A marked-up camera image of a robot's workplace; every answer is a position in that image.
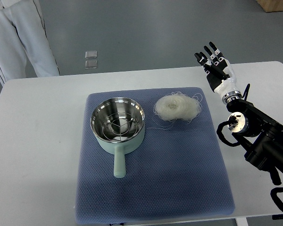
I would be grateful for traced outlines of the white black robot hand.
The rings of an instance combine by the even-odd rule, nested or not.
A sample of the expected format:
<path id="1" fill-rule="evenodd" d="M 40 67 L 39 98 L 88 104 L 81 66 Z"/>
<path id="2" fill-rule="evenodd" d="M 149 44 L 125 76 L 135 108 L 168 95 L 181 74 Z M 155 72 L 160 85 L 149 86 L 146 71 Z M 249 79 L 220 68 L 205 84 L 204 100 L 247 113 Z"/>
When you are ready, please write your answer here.
<path id="1" fill-rule="evenodd" d="M 236 76 L 230 62 L 213 43 L 204 46 L 206 53 L 195 53 L 197 62 L 206 73 L 210 88 L 217 93 L 224 104 L 241 99 L 242 94 L 236 86 Z"/>

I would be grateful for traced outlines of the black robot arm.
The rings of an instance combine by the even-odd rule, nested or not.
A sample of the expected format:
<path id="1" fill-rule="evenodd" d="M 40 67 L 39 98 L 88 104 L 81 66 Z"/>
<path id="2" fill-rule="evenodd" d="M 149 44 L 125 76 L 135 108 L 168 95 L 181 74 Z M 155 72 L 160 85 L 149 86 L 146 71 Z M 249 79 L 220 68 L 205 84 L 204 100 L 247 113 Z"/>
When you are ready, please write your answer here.
<path id="1" fill-rule="evenodd" d="M 258 170 L 269 172 L 274 185 L 280 185 L 283 173 L 283 125 L 257 109 L 244 94 L 227 92 L 222 96 L 231 113 L 227 121 L 218 125 L 219 139 L 230 147 L 242 146 L 244 158 Z"/>

